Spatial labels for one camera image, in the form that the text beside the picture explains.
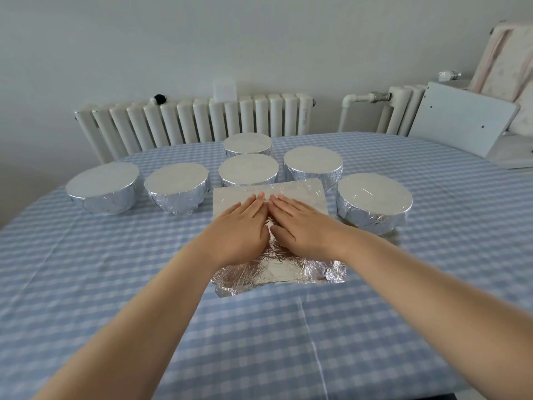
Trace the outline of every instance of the hand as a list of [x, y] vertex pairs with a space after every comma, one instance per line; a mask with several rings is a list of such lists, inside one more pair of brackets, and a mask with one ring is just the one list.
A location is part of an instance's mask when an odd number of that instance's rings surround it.
[[270, 195], [268, 208], [281, 225], [270, 228], [276, 240], [296, 255], [310, 260], [342, 260], [350, 245], [350, 235], [356, 230], [283, 194]]
[[216, 270], [255, 259], [270, 240], [265, 221], [264, 192], [250, 196], [222, 212], [192, 242], [195, 250], [209, 251]]

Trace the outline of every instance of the foil-wrapped container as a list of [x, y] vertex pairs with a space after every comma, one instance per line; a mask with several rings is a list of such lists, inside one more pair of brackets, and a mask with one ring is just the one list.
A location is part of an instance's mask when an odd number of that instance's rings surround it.
[[237, 133], [223, 143], [226, 157], [258, 153], [267, 156], [272, 152], [272, 139], [261, 133]]
[[76, 175], [65, 190], [72, 202], [90, 213], [117, 215], [135, 205], [142, 182], [135, 164], [110, 162]]
[[337, 214], [377, 235], [405, 224], [412, 205], [409, 190], [383, 175], [352, 174], [338, 183]]
[[195, 162], [170, 164], [150, 174], [144, 188], [164, 211], [190, 215], [211, 188], [209, 171]]
[[[215, 188], [213, 217], [217, 217], [234, 203], [244, 202], [251, 194], [262, 191], [267, 198], [271, 194], [283, 193], [322, 213], [328, 213], [322, 183], [318, 179], [310, 179], [264, 186]], [[272, 218], [268, 218], [266, 224], [270, 228], [273, 222]], [[273, 283], [340, 283], [344, 282], [345, 276], [346, 266], [343, 263], [300, 258], [281, 246], [271, 234], [269, 244], [258, 258], [246, 264], [222, 268], [211, 282], [215, 284], [217, 295], [223, 297]]]
[[325, 147], [303, 146], [288, 151], [283, 158], [287, 181], [318, 178], [329, 191], [341, 179], [342, 158]]
[[239, 154], [224, 161], [218, 168], [223, 187], [274, 184], [279, 164], [264, 154]]

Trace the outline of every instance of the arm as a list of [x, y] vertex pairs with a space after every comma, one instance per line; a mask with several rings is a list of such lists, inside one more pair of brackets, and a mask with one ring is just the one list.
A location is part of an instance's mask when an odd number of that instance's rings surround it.
[[533, 398], [531, 315], [302, 202], [280, 195], [268, 205], [281, 244], [349, 265], [485, 397]]
[[267, 214], [263, 194], [223, 212], [34, 399], [150, 399], [213, 274], [221, 267], [248, 262], [265, 248], [270, 238]]

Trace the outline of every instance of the radiator pipe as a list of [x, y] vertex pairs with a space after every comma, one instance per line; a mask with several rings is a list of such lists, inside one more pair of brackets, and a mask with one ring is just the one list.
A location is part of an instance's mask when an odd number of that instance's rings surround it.
[[342, 100], [341, 121], [338, 124], [338, 132], [341, 133], [344, 130], [346, 116], [348, 115], [348, 109], [350, 108], [352, 102], [370, 102], [371, 104], [376, 104], [377, 102], [390, 101], [391, 99], [391, 93], [378, 93], [377, 91], [371, 92], [367, 95], [347, 95]]

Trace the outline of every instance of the blue checkered tablecloth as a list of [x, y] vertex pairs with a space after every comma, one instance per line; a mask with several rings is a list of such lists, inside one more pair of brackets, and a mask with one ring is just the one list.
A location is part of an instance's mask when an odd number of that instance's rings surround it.
[[[344, 173], [404, 184], [414, 205], [396, 243], [533, 311], [533, 181], [459, 150], [367, 133], [274, 140], [328, 147]], [[221, 143], [154, 149], [125, 161], [145, 176], [195, 161], [210, 170]], [[334, 192], [327, 193], [330, 214]], [[0, 398], [27, 399], [211, 220], [210, 193], [187, 218], [144, 197], [117, 216], [75, 207], [63, 188], [0, 232]], [[343, 284], [265, 286], [219, 299], [209, 286], [156, 399], [395, 400], [465, 388], [463, 380], [355, 273]]]

